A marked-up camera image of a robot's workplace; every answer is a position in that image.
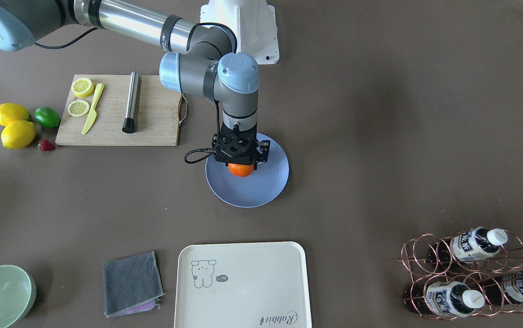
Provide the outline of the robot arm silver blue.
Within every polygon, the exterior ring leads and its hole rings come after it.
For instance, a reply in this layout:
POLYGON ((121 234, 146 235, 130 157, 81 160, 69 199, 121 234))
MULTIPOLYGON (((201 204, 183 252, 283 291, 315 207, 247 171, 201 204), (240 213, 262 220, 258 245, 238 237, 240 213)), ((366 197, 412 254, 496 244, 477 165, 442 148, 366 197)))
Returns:
POLYGON ((238 38, 220 23, 192 23, 128 0, 0 0, 0 50, 19 51, 67 25, 112 31, 164 52, 161 84, 201 96, 219 108, 212 145, 224 164, 269 159, 270 140, 258 138, 259 65, 238 51, 238 38))

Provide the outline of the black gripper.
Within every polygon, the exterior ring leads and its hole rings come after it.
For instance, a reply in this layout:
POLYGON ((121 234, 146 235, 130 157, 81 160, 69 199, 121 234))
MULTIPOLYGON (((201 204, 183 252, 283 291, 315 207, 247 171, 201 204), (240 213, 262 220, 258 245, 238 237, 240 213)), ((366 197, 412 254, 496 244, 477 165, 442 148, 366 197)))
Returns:
POLYGON ((225 125, 212 138, 215 161, 224 164, 257 165, 269 158, 270 140, 259 139, 257 127, 236 133, 225 125))

